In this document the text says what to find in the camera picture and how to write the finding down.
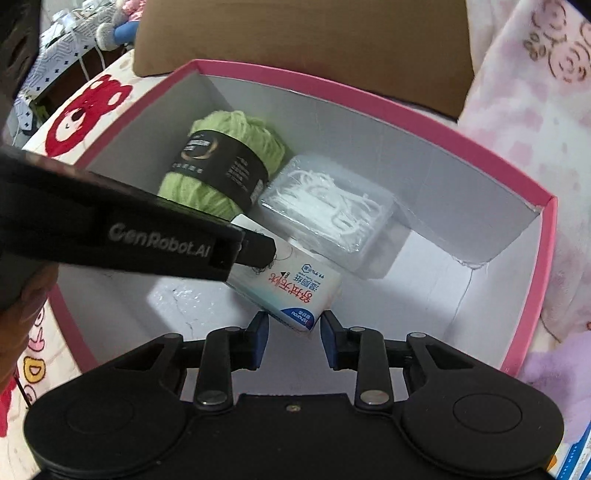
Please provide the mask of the person's left hand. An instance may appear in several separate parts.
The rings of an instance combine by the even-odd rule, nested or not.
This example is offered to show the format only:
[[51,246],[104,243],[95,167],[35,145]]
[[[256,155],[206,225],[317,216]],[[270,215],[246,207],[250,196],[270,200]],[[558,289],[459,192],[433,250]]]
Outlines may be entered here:
[[29,279],[19,299],[1,313],[1,392],[4,392],[10,383],[17,360],[28,344],[29,331],[57,278],[58,265],[45,265]]

